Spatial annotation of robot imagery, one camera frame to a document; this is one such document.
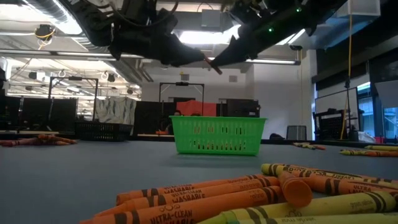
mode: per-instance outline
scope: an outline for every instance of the white cloth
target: white cloth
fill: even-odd
[[[110,97],[97,100],[95,117],[101,123],[132,124],[136,101],[127,97]]]

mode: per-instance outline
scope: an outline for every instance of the green basket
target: green basket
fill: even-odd
[[[179,153],[257,155],[266,118],[171,116]]]

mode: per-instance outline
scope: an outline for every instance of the blue floor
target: blue floor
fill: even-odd
[[[0,147],[0,223],[78,223],[113,207],[121,192],[259,174],[263,163],[398,179],[397,158],[327,149],[262,145],[252,157],[178,155],[174,142]]]

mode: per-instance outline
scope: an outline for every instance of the black crate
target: black crate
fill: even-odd
[[[125,141],[133,125],[98,122],[75,122],[76,137],[87,141]]]

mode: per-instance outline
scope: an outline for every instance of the window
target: window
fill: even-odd
[[[398,131],[398,108],[384,109],[384,135],[385,138],[394,139]]]
[[[370,83],[358,86],[359,122],[361,131],[374,137],[373,100],[370,87]]]

